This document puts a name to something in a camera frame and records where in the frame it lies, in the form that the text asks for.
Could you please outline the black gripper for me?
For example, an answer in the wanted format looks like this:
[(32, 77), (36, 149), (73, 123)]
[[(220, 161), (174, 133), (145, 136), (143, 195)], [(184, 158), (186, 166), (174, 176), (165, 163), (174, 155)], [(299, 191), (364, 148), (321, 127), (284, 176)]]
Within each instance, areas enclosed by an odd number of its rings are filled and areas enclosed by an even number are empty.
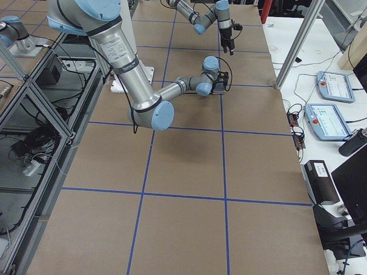
[(234, 55), (235, 43), (232, 39), (232, 28), (219, 29), (219, 32), (224, 53), (227, 53), (229, 49), (230, 55)]

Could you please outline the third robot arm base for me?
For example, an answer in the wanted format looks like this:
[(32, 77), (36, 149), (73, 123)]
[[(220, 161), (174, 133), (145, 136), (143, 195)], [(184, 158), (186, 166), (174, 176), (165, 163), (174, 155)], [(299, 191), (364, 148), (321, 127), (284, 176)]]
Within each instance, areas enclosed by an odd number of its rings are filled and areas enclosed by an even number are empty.
[(1, 18), (1, 42), (14, 57), (33, 58), (41, 51), (20, 18), (15, 15)]

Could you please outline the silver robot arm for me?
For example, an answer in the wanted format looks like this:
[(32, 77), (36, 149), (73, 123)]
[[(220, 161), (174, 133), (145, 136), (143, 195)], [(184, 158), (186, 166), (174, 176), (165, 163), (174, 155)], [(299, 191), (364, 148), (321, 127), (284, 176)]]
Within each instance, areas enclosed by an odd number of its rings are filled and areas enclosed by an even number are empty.
[(190, 24), (193, 25), (194, 31), (202, 35), (207, 29), (217, 21), (218, 30), (220, 32), (220, 43), (224, 53), (229, 51), (232, 56), (235, 49), (235, 39), (232, 37), (232, 30), (242, 31), (243, 27), (234, 22), (230, 14), (229, 1), (190, 1), (191, 3), (201, 3), (208, 8), (208, 12), (201, 15), (190, 6), (187, 1), (165, 1), (167, 5), (160, 1), (161, 5), (168, 9), (174, 9), (183, 15)]
[(210, 94), (218, 78), (218, 59), (204, 59), (202, 72), (179, 77), (156, 91), (151, 86), (134, 48), (123, 32), (123, 21), (131, 19), (127, 1), (49, 1), (49, 26), (60, 32), (87, 36), (100, 46), (102, 56), (127, 88), (132, 98), (129, 118), (133, 125), (164, 131), (174, 120), (171, 99), (186, 91)]

